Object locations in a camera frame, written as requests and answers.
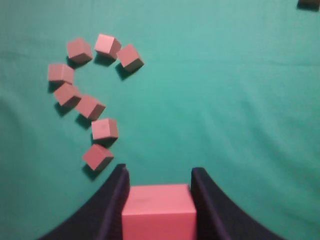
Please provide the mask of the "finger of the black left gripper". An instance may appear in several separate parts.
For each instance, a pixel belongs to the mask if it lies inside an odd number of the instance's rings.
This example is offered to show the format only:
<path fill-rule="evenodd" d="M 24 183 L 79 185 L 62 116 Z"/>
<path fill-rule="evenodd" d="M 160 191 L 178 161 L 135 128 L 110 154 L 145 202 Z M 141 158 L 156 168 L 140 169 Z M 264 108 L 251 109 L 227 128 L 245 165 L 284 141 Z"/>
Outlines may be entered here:
<path fill-rule="evenodd" d="M 299 0 L 297 7 L 304 10 L 319 10 L 320 0 Z"/>

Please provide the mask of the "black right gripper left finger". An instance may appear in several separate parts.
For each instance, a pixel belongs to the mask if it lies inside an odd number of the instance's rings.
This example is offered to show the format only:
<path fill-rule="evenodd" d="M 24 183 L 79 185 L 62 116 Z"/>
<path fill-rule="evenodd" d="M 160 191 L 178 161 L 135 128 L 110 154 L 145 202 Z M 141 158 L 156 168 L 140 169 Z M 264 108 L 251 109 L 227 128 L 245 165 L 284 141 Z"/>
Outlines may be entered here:
<path fill-rule="evenodd" d="M 41 240 L 122 240 L 122 210 L 130 191 L 124 163 L 116 165 L 97 192 Z"/>

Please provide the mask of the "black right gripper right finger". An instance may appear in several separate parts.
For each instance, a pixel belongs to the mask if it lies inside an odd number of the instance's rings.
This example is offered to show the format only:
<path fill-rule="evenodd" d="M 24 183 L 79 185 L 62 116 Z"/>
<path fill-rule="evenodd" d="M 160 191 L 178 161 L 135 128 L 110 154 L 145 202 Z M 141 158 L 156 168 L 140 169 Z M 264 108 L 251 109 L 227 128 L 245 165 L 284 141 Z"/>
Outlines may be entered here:
<path fill-rule="evenodd" d="M 281 240 L 235 204 L 203 167 L 191 171 L 199 240 Z"/>

